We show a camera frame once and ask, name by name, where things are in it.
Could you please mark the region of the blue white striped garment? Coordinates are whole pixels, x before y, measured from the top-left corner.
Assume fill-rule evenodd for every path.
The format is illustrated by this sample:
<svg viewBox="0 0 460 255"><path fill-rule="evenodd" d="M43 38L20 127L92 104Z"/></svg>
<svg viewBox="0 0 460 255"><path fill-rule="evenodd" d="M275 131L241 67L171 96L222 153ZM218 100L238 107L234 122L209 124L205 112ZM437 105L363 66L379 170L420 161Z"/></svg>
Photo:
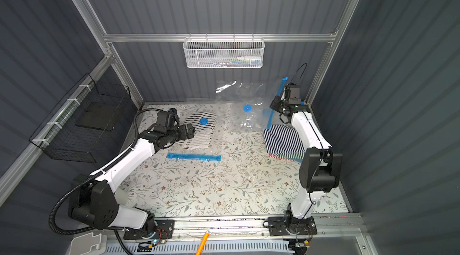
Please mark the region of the blue white striped garment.
<svg viewBox="0 0 460 255"><path fill-rule="evenodd" d="M264 129L264 140L267 153L279 154L283 158L285 153L305 152L298 132L288 125L271 125Z"/></svg>

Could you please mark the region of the clear vacuum bag blue zipper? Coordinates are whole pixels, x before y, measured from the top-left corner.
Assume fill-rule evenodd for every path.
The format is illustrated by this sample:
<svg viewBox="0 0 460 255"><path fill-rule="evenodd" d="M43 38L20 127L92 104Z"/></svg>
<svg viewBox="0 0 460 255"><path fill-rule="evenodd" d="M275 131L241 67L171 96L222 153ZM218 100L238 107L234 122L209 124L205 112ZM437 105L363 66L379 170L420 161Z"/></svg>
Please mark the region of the clear vacuum bag blue zipper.
<svg viewBox="0 0 460 255"><path fill-rule="evenodd" d="M244 132L259 132L280 125L279 113L270 108L281 94L287 78L268 82L220 80L216 84L216 101L230 104L227 121Z"/></svg>

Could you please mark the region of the green white striped garment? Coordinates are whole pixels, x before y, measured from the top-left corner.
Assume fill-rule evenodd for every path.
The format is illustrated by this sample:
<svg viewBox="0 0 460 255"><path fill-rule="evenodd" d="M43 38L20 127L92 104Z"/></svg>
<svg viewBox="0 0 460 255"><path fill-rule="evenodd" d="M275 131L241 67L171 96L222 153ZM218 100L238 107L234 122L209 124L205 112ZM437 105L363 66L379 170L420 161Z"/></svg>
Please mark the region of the green white striped garment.
<svg viewBox="0 0 460 255"><path fill-rule="evenodd" d="M284 157L291 160L303 160L305 152L289 152L285 153Z"/></svg>

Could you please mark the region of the red white striped tank top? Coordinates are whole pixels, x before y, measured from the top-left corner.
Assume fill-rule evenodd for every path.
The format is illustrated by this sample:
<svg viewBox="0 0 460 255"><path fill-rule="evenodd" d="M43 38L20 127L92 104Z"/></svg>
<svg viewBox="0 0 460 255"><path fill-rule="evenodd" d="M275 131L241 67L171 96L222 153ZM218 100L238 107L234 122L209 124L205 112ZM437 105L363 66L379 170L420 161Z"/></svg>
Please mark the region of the red white striped tank top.
<svg viewBox="0 0 460 255"><path fill-rule="evenodd" d="M289 159L287 159L287 158L280 157L279 154L272 154L272 153L269 153L268 156L269 156L270 158L273 158L273 159L289 160Z"/></svg>

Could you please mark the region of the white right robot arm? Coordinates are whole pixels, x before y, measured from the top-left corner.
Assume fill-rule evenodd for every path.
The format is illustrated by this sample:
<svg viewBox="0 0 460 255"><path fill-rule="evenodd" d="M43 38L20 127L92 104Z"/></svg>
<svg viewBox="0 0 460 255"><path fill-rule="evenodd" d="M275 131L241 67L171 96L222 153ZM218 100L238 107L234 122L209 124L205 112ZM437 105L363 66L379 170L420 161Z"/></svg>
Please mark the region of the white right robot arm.
<svg viewBox="0 0 460 255"><path fill-rule="evenodd" d="M342 154L335 154L321 134L309 106L302 103L298 85L288 83L270 108L287 118L286 123L297 131L305 148L299 168L299 192L286 211L292 219L303 220L326 193L338 187Z"/></svg>

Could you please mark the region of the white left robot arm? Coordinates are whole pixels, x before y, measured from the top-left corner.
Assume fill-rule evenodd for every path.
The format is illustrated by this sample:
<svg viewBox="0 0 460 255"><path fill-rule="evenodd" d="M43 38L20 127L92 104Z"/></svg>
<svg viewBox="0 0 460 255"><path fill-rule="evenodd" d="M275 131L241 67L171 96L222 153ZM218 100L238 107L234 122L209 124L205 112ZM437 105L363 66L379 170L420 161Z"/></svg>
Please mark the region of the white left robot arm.
<svg viewBox="0 0 460 255"><path fill-rule="evenodd" d="M154 215L118 202L116 190L131 172L155 153L178 141L193 139L195 128L190 123L181 123L174 108L154 111L154 124L144 131L134 126L136 134L130 146L102 168L79 179L69 196L71 219L98 230L128 228L148 235L156 231Z"/></svg>

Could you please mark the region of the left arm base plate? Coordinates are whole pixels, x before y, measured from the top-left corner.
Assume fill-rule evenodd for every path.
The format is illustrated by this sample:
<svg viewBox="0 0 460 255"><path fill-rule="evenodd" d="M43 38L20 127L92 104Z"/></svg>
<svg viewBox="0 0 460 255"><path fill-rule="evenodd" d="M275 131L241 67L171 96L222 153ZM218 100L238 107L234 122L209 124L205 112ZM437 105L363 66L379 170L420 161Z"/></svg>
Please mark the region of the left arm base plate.
<svg viewBox="0 0 460 255"><path fill-rule="evenodd" d="M141 229L127 229L123 235L123 239L168 240L173 235L174 225L174 220L148 220Z"/></svg>

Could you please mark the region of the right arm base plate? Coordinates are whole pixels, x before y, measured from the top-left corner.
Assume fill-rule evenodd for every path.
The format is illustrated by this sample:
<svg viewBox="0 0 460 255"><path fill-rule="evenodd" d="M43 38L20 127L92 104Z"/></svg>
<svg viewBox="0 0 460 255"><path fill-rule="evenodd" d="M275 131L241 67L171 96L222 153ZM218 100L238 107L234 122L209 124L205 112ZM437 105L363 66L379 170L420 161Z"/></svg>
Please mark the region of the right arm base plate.
<svg viewBox="0 0 460 255"><path fill-rule="evenodd" d="M269 217L268 229L272 237L317 235L317 227L313 217L305 219Z"/></svg>

